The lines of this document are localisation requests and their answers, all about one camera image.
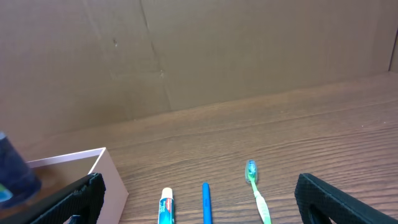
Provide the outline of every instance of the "cardboard box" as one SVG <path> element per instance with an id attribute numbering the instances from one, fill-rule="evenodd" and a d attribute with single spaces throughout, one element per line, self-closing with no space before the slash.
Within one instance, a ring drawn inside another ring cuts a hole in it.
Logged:
<path id="1" fill-rule="evenodd" d="M 34 206 L 39 200 L 54 194 L 85 175 L 98 172 L 103 176 L 106 192 L 97 223 L 119 223 L 124 204 L 129 194 L 106 148 L 39 159 L 30 161 L 27 164 L 33 168 L 38 178 L 42 181 L 42 188 L 27 203 L 16 208 L 1 211 L 0 218 L 28 209 L 30 206 Z"/>

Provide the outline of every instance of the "wooden table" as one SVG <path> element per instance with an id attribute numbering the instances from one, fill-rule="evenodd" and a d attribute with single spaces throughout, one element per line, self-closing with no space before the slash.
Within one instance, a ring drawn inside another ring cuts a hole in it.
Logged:
<path id="1" fill-rule="evenodd" d="M 260 223 L 244 166 L 255 159 L 273 223 L 301 223 L 294 199 L 309 172 L 398 218 L 398 75 L 202 106 L 75 131 L 22 150 L 29 159 L 106 146 L 130 193 L 120 223 L 157 223 L 164 187 L 176 221 Z"/>

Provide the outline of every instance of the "toothbrush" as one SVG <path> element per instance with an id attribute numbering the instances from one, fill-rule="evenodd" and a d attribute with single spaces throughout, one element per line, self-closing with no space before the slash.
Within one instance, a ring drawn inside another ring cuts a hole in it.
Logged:
<path id="1" fill-rule="evenodd" d="M 269 215 L 268 206 L 266 201 L 261 196 L 260 192 L 257 190 L 257 166 L 254 160 L 249 160 L 246 163 L 246 169 L 244 171 L 244 177 L 246 182 L 251 184 L 254 192 L 254 198 L 256 198 L 257 208 L 259 210 L 260 216 L 264 224 L 271 224 L 271 217 Z"/>

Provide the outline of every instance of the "blue stick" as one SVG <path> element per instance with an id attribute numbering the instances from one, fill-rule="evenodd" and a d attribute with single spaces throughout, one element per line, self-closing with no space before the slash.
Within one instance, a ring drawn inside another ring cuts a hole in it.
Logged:
<path id="1" fill-rule="evenodd" d="M 210 187 L 206 182 L 203 183 L 202 187 L 203 194 L 203 224 L 212 224 L 211 220 L 211 198 L 210 198 Z"/>

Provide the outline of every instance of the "white cap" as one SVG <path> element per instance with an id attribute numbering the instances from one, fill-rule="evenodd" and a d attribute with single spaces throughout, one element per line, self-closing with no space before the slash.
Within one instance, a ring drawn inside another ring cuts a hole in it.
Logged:
<path id="1" fill-rule="evenodd" d="M 173 190 L 170 187 L 166 187 L 162 191 L 162 198 L 173 198 Z"/>

